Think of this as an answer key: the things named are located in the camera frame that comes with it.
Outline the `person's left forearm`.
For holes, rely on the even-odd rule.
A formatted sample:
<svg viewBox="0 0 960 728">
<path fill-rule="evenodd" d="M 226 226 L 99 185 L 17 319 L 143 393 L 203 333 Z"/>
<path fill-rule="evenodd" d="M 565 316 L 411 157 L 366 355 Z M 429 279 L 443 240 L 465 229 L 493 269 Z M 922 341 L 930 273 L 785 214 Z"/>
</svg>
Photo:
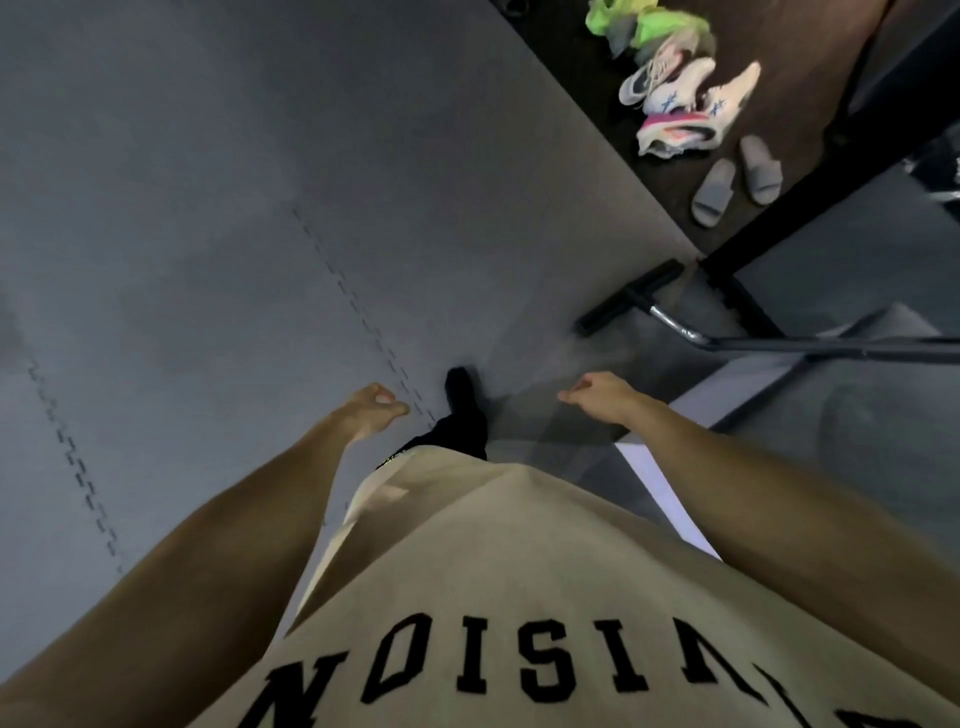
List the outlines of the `person's left forearm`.
<svg viewBox="0 0 960 728">
<path fill-rule="evenodd" d="M 186 728 L 270 646 L 350 444 L 338 409 L 188 516 L 0 685 L 0 728 Z"/>
</svg>

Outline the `black metal frame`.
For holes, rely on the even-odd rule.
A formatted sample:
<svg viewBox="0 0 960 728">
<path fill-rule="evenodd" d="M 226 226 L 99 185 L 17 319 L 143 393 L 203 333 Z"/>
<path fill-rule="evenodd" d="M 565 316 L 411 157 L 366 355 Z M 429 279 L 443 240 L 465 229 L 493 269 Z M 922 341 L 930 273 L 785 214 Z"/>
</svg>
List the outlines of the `black metal frame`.
<svg viewBox="0 0 960 728">
<path fill-rule="evenodd" d="M 701 262 L 709 284 L 739 318 L 747 334 L 784 333 L 737 281 L 738 272 L 899 163 L 960 118 L 960 46 L 934 62 L 897 99 L 877 104 L 870 117 L 849 123 L 846 142 L 827 153 L 807 176 Z"/>
</svg>

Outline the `white sneaker with blue mark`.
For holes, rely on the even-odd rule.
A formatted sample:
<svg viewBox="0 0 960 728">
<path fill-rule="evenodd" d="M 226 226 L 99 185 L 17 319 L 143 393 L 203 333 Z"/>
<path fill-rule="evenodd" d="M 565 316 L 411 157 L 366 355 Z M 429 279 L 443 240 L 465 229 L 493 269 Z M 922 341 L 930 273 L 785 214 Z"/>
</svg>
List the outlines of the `white sneaker with blue mark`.
<svg viewBox="0 0 960 728">
<path fill-rule="evenodd" d="M 689 112 L 695 106 L 702 83 L 714 73 L 715 67 L 716 60 L 711 56 L 691 59 L 647 95 L 642 113 L 663 116 Z"/>
<path fill-rule="evenodd" d="M 749 103 L 762 76 L 762 64 L 754 60 L 732 80 L 702 94 L 698 111 L 717 129 L 730 127 Z"/>
</svg>

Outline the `white and grey sneaker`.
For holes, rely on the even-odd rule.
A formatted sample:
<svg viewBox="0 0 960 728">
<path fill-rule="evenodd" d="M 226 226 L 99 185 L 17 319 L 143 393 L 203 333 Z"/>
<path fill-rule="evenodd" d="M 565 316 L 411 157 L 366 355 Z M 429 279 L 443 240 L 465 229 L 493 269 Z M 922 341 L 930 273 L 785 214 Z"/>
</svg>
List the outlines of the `white and grey sneaker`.
<svg viewBox="0 0 960 728">
<path fill-rule="evenodd" d="M 677 30 L 647 41 L 637 51 L 637 69 L 619 86 L 617 98 L 627 108 L 640 106 L 660 86 L 680 73 L 699 46 L 699 35 Z"/>
</svg>

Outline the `metal vacuum tube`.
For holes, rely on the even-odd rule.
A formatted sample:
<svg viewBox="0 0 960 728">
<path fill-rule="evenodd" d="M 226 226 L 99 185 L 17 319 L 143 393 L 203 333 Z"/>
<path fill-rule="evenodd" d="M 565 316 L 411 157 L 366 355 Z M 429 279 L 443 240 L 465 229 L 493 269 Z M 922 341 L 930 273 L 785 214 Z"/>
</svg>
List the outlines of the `metal vacuum tube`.
<svg viewBox="0 0 960 728">
<path fill-rule="evenodd" d="M 797 355 L 808 358 L 858 359 L 928 365 L 960 365 L 960 338 L 849 336 L 716 337 L 704 334 L 667 314 L 655 304 L 639 310 L 672 334 L 703 351 L 718 354 Z"/>
</svg>

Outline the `grey slide sandal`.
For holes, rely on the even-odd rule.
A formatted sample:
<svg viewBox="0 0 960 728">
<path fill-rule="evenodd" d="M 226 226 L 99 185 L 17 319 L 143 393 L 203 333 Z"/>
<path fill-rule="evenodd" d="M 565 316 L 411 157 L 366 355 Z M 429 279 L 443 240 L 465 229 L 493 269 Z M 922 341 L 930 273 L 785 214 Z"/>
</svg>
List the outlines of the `grey slide sandal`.
<svg viewBox="0 0 960 728">
<path fill-rule="evenodd" d="M 770 206 L 782 193 L 784 173 L 781 162 L 757 135 L 743 136 L 739 150 L 750 200 L 762 208 Z"/>
<path fill-rule="evenodd" d="M 720 158 L 707 171 L 690 202 L 690 213 L 696 224 L 714 228 L 734 196 L 733 184 L 737 165 L 729 158 Z"/>
</svg>

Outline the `black shoe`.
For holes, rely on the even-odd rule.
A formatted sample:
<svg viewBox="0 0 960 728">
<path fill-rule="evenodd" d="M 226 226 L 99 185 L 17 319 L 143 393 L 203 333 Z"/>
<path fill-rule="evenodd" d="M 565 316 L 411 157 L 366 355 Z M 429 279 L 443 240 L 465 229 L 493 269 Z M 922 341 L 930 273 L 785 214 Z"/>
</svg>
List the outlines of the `black shoe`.
<svg viewBox="0 0 960 728">
<path fill-rule="evenodd" d="M 471 371 L 466 367 L 449 369 L 443 387 L 449 416 L 470 428 L 485 430 L 488 421 Z"/>
</svg>

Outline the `grey padded bench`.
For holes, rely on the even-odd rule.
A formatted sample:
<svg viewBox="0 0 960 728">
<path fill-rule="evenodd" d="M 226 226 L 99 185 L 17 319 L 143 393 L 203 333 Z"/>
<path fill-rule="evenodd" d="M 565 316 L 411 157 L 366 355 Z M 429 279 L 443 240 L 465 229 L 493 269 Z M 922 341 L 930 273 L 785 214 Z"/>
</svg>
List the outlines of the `grey padded bench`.
<svg viewBox="0 0 960 728">
<path fill-rule="evenodd" d="M 858 492 L 960 570 L 960 365 L 749 353 L 667 403 Z"/>
</svg>

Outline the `black trousers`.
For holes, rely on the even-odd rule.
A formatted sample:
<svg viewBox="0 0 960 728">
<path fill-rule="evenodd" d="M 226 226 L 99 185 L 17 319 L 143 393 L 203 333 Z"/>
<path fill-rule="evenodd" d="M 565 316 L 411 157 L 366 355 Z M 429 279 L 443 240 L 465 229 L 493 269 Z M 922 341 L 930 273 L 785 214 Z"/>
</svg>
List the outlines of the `black trousers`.
<svg viewBox="0 0 960 728">
<path fill-rule="evenodd" d="M 489 426 L 480 414 L 469 416 L 463 413 L 450 414 L 439 419 L 427 432 L 415 436 L 377 467 L 383 467 L 400 455 L 418 447 L 438 447 L 480 460 L 488 460 Z"/>
</svg>

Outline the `neon green sneaker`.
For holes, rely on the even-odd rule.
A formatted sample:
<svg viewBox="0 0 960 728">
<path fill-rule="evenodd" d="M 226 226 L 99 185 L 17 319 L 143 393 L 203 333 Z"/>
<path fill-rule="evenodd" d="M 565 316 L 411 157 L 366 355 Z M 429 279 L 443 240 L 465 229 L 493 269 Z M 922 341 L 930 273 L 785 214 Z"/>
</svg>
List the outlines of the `neon green sneaker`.
<svg viewBox="0 0 960 728">
<path fill-rule="evenodd" d="M 693 29 L 700 36 L 712 35 L 710 22 L 700 15 L 665 6 L 647 6 L 636 16 L 630 49 L 640 50 L 645 43 L 670 36 L 680 30 Z"/>
<path fill-rule="evenodd" d="M 600 37 L 615 21 L 639 17 L 659 6 L 659 0 L 589 0 L 585 28 Z"/>
</svg>

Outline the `person's right forearm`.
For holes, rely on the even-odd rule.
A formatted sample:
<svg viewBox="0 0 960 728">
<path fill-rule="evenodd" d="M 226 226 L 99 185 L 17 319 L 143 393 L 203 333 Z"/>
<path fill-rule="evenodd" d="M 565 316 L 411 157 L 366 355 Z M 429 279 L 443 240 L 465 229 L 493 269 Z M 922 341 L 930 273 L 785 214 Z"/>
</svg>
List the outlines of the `person's right forearm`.
<svg viewBox="0 0 960 728">
<path fill-rule="evenodd" d="M 728 564 L 960 706 L 960 573 L 869 501 L 640 394 L 638 435 Z"/>
</svg>

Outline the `beige t-shirt with black letters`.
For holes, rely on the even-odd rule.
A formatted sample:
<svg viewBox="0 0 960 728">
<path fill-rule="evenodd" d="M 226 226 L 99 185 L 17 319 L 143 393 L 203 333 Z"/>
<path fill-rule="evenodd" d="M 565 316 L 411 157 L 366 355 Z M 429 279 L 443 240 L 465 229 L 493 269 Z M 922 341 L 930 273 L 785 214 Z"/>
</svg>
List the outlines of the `beige t-shirt with black letters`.
<svg viewBox="0 0 960 728">
<path fill-rule="evenodd" d="M 371 475 L 358 568 L 189 728 L 960 728 L 960 707 L 768 588 L 533 467 Z"/>
</svg>

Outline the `person's left hand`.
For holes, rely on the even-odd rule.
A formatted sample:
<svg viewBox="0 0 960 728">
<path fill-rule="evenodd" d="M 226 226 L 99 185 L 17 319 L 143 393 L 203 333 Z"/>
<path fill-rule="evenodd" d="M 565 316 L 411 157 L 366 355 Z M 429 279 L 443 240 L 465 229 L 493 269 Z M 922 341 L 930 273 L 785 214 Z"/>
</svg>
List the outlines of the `person's left hand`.
<svg viewBox="0 0 960 728">
<path fill-rule="evenodd" d="M 366 440 L 409 415 L 408 403 L 384 385 L 374 382 L 353 393 L 339 408 L 349 443 Z"/>
</svg>

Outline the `person's right hand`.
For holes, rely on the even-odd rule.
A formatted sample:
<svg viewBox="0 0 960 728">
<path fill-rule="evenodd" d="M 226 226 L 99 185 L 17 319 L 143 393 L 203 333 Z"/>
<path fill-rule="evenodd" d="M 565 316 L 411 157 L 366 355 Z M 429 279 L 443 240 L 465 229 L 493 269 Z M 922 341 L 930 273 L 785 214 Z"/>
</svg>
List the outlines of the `person's right hand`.
<svg viewBox="0 0 960 728">
<path fill-rule="evenodd" d="M 643 396 L 626 380 L 610 371 L 587 372 L 578 381 L 581 378 L 594 378 L 595 403 L 593 407 L 577 408 L 598 422 L 630 430 Z"/>
</svg>

